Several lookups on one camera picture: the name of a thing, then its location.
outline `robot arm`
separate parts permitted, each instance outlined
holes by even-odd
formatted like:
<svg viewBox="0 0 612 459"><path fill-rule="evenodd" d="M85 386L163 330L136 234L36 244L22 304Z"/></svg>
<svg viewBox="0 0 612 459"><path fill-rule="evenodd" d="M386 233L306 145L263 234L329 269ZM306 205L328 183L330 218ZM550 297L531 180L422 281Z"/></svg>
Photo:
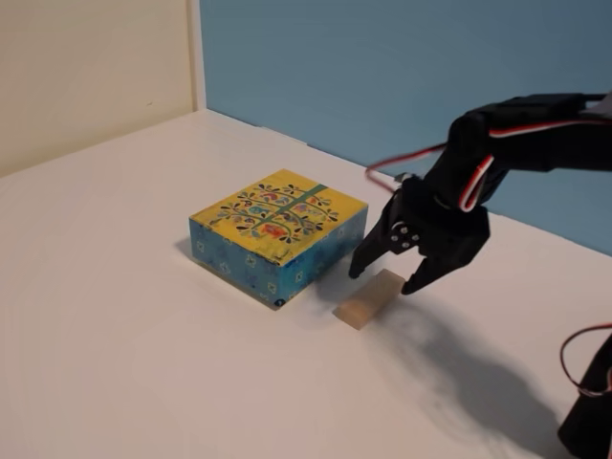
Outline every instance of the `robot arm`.
<svg viewBox="0 0 612 459"><path fill-rule="evenodd" d="M469 111L449 129L437 163L401 179L376 226L353 254L358 277L387 251L417 246L425 258L404 284L409 295L468 265L487 242L483 207L513 169L612 171L612 120L587 103L604 95L536 95Z"/></svg>

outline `floral pattern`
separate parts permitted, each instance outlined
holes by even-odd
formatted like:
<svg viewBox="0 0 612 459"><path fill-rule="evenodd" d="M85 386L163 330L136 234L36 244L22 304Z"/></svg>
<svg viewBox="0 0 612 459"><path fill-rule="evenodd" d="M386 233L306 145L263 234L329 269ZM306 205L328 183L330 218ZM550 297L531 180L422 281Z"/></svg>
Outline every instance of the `floral pattern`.
<svg viewBox="0 0 612 459"><path fill-rule="evenodd" d="M352 236L354 233L362 234L365 217L366 210L364 209L355 218L348 220L344 228L345 235L341 241L337 239L338 227L330 232L329 237L318 239L314 246L294 255L285 264L274 264L235 242L230 246L224 242L224 236L215 232L214 229L202 227L196 221L190 220L193 256L223 277L235 282L244 291L276 309L292 299L306 285L322 275L340 257L347 254L359 243L357 240L353 240ZM310 219L307 218L302 221L306 227L309 226L308 220ZM279 221L292 228L292 230L301 228L293 220L279 219ZM292 235L282 227L274 225L275 222L276 219L269 220L258 228L258 231L265 234L262 237L272 240L275 237ZM312 221L311 223L316 227L317 223L321 222Z"/></svg>
<svg viewBox="0 0 612 459"><path fill-rule="evenodd" d="M339 213L330 208L331 200L310 195L311 192L291 184L258 184L220 206L209 224L214 226L226 219L243 237L271 237L286 244L300 242L324 231L326 223L339 220Z"/></svg>

